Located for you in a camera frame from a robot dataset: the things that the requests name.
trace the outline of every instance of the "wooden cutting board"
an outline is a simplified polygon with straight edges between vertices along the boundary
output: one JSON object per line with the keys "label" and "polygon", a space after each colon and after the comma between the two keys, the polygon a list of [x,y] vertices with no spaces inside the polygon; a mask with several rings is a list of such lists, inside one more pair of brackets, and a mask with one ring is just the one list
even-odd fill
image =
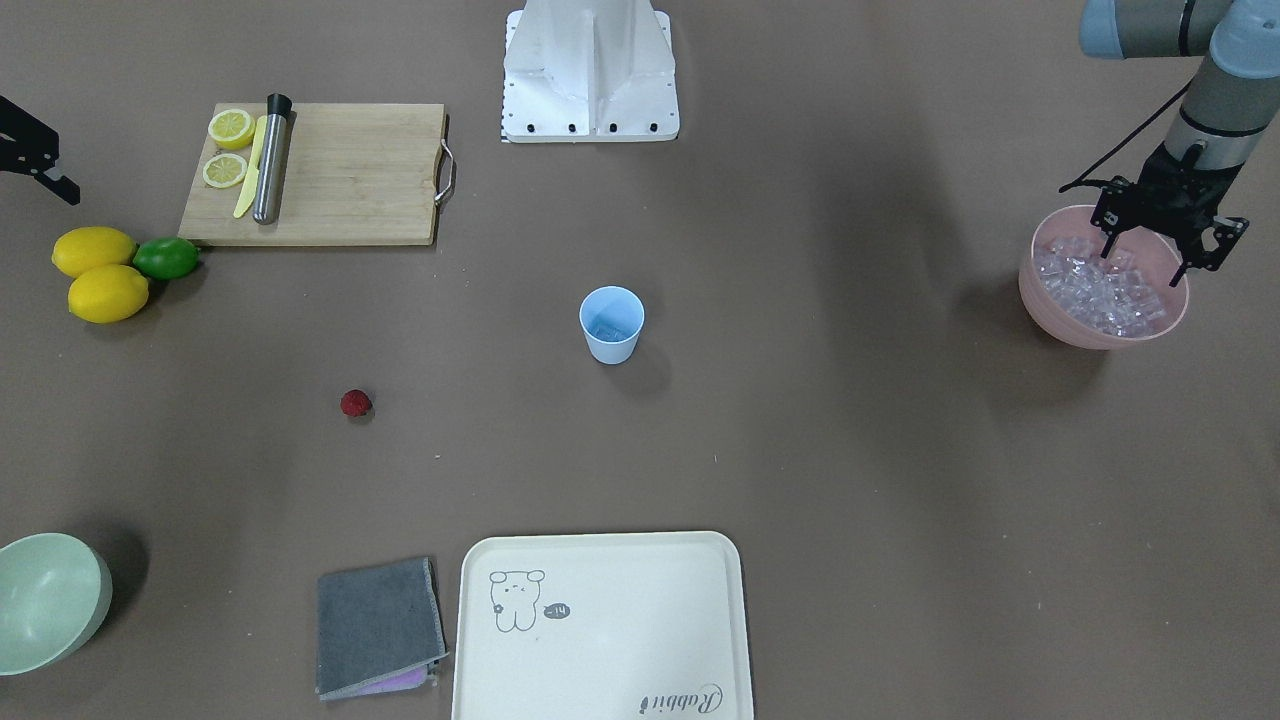
{"label": "wooden cutting board", "polygon": [[[212,117],[262,102],[219,102]],[[284,167],[280,214],[233,218],[241,186],[205,184],[201,168],[219,150],[205,137],[178,234],[198,245],[431,245],[444,105],[298,102]],[[250,149],[234,152],[248,159]]]}

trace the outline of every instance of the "gray cloth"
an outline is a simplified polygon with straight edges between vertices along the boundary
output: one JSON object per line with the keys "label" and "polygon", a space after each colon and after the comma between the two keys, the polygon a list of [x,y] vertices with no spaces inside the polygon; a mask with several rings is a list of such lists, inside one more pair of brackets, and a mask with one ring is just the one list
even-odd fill
{"label": "gray cloth", "polygon": [[321,701],[419,687],[447,655],[426,557],[324,575],[316,597]]}

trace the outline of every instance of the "lemon slice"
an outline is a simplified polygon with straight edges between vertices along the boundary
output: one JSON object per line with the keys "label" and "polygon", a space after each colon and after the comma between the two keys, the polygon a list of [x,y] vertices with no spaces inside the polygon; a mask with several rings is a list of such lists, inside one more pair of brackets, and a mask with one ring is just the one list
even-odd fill
{"label": "lemon slice", "polygon": [[201,174],[209,187],[230,187],[244,179],[247,172],[248,161],[234,152],[223,152],[210,158]]}
{"label": "lemon slice", "polygon": [[239,108],[223,110],[209,120],[209,137],[223,150],[239,150],[253,142],[253,115]]}

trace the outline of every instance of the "pink bowl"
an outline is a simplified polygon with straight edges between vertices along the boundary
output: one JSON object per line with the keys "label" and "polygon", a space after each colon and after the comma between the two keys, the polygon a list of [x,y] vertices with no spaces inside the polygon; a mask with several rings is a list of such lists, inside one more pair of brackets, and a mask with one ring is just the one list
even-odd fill
{"label": "pink bowl", "polygon": [[1069,315],[1048,293],[1036,270],[1036,249],[1047,247],[1056,237],[1071,236],[1094,238],[1101,246],[1102,231],[1089,223],[1092,217],[1093,205],[1071,205],[1044,218],[1036,228],[1032,246],[1018,272],[1018,290],[1021,292],[1023,305],[1027,306],[1027,313],[1036,320],[1036,324],[1068,345],[1088,350],[1132,347],[1139,342],[1157,338],[1178,327],[1178,323],[1183,322],[1183,315],[1187,314],[1188,279],[1184,277],[1178,287],[1169,287],[1169,279],[1174,277],[1181,260],[1162,236],[1147,228],[1134,228],[1125,232],[1116,238],[1115,247],[1134,254],[1134,269],[1142,273],[1143,279],[1155,288],[1169,313],[1153,323],[1156,332],[1144,337],[1116,337],[1096,331]]}

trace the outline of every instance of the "knife blade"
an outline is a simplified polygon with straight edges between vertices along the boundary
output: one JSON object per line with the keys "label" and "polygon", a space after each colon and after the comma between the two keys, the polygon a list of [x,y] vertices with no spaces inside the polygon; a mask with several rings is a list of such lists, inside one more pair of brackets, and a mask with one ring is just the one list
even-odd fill
{"label": "knife blade", "polygon": [[253,204],[253,195],[257,193],[259,160],[262,158],[262,141],[266,137],[266,115],[253,123],[253,147],[248,151],[248,170],[244,173],[244,182],[241,186],[239,200],[236,201],[234,218],[243,218]]}

